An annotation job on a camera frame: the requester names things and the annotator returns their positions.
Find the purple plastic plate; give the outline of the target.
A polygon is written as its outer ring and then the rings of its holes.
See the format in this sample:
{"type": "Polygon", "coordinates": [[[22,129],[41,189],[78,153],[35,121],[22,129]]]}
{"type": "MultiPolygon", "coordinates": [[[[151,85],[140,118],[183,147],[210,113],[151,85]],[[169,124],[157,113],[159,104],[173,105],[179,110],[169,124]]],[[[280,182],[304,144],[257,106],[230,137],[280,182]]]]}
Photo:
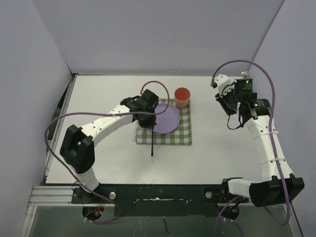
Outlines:
{"type": "Polygon", "coordinates": [[[153,132],[158,134],[170,133],[178,127],[179,123],[179,111],[174,106],[169,105],[164,113],[157,115],[153,132]]]}

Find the silver metal fork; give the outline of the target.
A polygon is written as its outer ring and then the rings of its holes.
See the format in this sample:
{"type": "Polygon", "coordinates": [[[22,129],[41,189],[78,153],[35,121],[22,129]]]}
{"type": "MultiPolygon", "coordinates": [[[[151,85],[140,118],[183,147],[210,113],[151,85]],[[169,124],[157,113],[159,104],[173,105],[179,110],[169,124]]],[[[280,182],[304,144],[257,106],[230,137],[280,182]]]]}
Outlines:
{"type": "Polygon", "coordinates": [[[145,129],[145,128],[143,128],[143,129],[142,129],[142,133],[141,133],[141,135],[142,135],[142,137],[145,137],[145,136],[147,135],[147,133],[146,133],[146,129],[145,129]]]}

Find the orange plastic cup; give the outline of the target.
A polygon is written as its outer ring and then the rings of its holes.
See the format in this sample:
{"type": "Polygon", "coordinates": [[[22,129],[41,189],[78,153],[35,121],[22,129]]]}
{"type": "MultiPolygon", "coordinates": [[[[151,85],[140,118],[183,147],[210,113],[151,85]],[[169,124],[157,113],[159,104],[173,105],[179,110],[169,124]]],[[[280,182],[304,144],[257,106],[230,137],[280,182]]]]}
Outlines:
{"type": "Polygon", "coordinates": [[[189,99],[190,99],[191,93],[187,88],[180,87],[175,90],[174,92],[174,100],[175,100],[175,106],[178,109],[183,109],[186,107],[189,99]]]}

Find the purple plastic spoon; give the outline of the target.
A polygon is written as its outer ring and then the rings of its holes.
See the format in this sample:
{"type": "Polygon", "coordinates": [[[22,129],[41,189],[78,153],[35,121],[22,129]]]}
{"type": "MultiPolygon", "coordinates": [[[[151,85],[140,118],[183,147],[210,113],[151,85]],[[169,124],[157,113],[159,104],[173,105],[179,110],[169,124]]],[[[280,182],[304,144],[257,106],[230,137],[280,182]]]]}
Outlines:
{"type": "Polygon", "coordinates": [[[151,157],[154,156],[154,131],[151,129],[151,157]]]}

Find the green white checkered cloth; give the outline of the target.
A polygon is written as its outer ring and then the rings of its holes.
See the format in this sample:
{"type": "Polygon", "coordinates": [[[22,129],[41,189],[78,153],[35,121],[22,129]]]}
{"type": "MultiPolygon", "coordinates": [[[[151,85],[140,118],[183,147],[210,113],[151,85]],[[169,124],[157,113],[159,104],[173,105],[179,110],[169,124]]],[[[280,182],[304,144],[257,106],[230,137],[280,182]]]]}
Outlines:
{"type": "MultiPolygon", "coordinates": [[[[169,100],[169,104],[175,107],[174,99],[169,100]]],[[[192,144],[192,122],[190,103],[184,109],[177,109],[180,114],[180,123],[178,127],[167,134],[154,133],[154,145],[182,145],[189,146],[192,144]]],[[[151,145],[151,130],[146,129],[147,135],[142,137],[142,128],[136,125],[133,141],[137,145],[151,145]]]]}

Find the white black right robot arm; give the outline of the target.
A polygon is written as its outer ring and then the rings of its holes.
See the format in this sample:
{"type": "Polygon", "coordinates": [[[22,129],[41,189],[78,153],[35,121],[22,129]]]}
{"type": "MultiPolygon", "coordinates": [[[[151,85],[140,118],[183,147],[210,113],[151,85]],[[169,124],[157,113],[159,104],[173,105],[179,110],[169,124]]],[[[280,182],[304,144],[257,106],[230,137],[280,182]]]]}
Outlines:
{"type": "Polygon", "coordinates": [[[246,127],[254,141],[262,170],[262,181],[229,178],[220,189],[220,197],[230,202],[237,196],[248,198],[256,207],[285,204],[284,190],[293,200],[304,188],[296,177],[280,147],[274,123],[270,122],[272,107],[267,99],[259,99],[252,90],[252,80],[215,78],[218,93],[215,99],[228,116],[237,115],[239,127],[246,127]]]}

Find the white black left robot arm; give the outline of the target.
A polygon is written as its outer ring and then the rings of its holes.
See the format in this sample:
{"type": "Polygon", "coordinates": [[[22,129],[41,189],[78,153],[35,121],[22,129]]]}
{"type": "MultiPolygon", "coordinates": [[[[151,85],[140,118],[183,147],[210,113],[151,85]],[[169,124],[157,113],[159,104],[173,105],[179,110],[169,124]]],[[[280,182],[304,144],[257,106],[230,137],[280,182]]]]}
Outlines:
{"type": "Polygon", "coordinates": [[[108,117],[100,117],[81,127],[71,125],[67,128],[60,155],[72,168],[79,183],[85,186],[83,197],[88,202],[98,201],[101,195],[99,181],[92,168],[96,145],[117,129],[135,121],[145,128],[153,128],[156,116],[144,113],[154,113],[157,105],[158,96],[146,89],[141,96],[123,99],[108,117]]]}

